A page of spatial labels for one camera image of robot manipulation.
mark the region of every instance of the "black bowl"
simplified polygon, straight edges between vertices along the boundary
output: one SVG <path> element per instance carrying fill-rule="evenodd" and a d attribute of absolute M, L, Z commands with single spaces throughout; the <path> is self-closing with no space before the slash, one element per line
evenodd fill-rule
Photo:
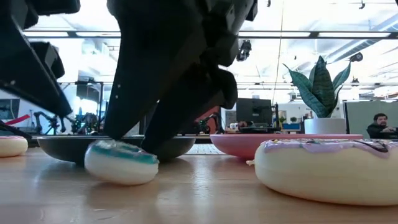
<path fill-rule="evenodd" d="M 88 146 L 98 139 L 110 139 L 106 136 L 45 136 L 37 138 L 40 147 L 49 156 L 68 162 L 84 165 L 85 153 Z M 143 136 L 125 137 L 123 142 L 141 145 Z M 187 153 L 195 143 L 194 137 L 174 137 L 165 142 L 158 150 L 158 159 L 167 161 Z"/>

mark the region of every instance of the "snake plant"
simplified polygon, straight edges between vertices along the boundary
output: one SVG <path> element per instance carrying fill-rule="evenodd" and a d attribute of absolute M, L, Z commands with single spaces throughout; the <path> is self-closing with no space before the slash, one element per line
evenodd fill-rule
<path fill-rule="evenodd" d="M 309 78 L 300 72 L 291 70 L 286 65 L 285 67 L 289 69 L 292 83 L 298 88 L 304 103 L 315 112 L 318 118 L 330 118 L 338 103 L 341 84 L 349 77 L 351 62 L 337 74 L 333 81 L 326 69 L 326 62 L 321 56 L 311 69 Z"/>

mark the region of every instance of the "wooden table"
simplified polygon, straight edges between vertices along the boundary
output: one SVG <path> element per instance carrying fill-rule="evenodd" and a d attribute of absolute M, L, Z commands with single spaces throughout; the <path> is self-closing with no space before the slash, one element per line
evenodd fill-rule
<path fill-rule="evenodd" d="M 260 184 L 229 156 L 183 156 L 137 187 L 98 182 L 82 168 L 30 149 L 0 159 L 1 224 L 398 223 L 398 207 L 309 202 Z"/>

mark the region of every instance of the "white pot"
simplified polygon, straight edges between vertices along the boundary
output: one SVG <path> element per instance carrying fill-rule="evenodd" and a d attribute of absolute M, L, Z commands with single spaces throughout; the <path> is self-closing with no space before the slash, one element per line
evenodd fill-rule
<path fill-rule="evenodd" d="M 343 118 L 314 118 L 304 121 L 305 134 L 346 134 Z"/>

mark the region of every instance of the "white donut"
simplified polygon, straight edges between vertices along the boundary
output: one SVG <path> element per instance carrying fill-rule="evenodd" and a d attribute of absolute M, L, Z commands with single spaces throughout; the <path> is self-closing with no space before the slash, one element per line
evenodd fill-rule
<path fill-rule="evenodd" d="M 0 157 L 19 156 L 27 147 L 27 140 L 21 136 L 0 136 Z"/>
<path fill-rule="evenodd" d="M 159 161 L 137 146 L 113 140 L 90 144 L 85 155 L 86 170 L 107 182 L 138 185 L 149 182 L 158 172 Z"/>
<path fill-rule="evenodd" d="M 254 166 L 263 184 L 283 194 L 348 205 L 398 205 L 397 150 L 391 141 L 274 140 L 260 145 Z"/>

